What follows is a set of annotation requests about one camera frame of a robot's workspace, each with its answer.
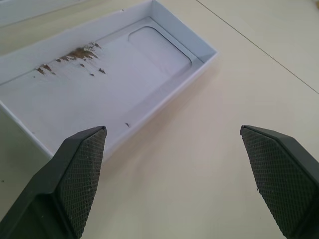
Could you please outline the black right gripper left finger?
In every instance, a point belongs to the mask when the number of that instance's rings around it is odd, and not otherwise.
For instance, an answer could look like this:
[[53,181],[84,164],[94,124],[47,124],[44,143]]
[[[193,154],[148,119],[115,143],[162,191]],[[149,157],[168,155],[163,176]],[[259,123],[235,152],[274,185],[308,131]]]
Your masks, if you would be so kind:
[[79,239],[96,195],[107,130],[65,139],[0,222],[2,239]]

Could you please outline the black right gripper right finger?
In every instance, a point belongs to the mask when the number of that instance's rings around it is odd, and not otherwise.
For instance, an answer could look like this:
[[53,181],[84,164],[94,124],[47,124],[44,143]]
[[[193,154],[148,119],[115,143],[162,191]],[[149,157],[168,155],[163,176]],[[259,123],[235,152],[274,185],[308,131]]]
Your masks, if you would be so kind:
[[256,187],[287,239],[319,237],[319,163],[293,137],[240,129]]

